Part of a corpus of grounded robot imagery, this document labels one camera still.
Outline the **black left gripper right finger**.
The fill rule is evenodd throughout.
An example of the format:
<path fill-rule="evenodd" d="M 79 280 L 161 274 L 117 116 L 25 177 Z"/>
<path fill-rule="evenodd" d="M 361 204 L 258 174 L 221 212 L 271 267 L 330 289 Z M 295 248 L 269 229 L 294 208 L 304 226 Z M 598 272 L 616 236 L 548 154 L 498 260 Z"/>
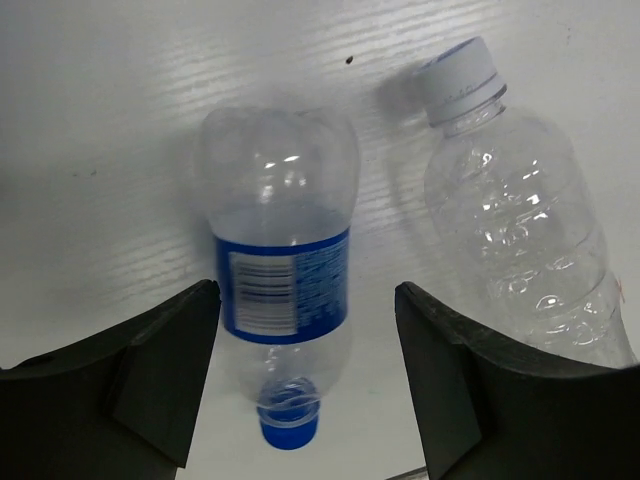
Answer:
<path fill-rule="evenodd" d="M 635 479 L 639 370 L 556 356 L 411 282 L 395 317 L 432 479 Z"/>

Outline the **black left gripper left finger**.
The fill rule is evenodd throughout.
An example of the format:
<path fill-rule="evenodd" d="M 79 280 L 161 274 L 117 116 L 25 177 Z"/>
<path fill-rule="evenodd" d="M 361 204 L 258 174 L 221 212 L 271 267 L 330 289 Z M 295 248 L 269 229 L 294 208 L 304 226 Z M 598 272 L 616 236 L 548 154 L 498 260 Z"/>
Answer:
<path fill-rule="evenodd" d="M 173 479 L 189 456 L 221 307 L 202 280 L 1 372 L 4 479 Z"/>

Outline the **blue label plastic bottle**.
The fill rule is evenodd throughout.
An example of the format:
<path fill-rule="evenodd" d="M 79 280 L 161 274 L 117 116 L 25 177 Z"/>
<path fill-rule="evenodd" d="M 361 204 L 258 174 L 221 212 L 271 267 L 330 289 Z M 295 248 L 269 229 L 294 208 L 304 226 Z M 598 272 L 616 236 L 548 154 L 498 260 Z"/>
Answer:
<path fill-rule="evenodd" d="M 301 448 L 351 350 L 355 130 L 328 108 L 222 107 L 201 125 L 193 165 L 213 237 L 224 368 L 265 441 Z"/>

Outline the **clear white cap bottle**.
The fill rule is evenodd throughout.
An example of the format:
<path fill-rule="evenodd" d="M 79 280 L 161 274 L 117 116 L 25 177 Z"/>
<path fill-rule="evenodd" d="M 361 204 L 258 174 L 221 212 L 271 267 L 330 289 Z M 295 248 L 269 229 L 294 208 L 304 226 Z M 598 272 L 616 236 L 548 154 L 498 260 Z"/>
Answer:
<path fill-rule="evenodd" d="M 448 260 L 474 288 L 478 322 L 519 342 L 609 368 L 635 362 L 621 296 L 569 138 L 505 105 L 483 39 L 415 74 L 441 140 L 425 203 Z"/>

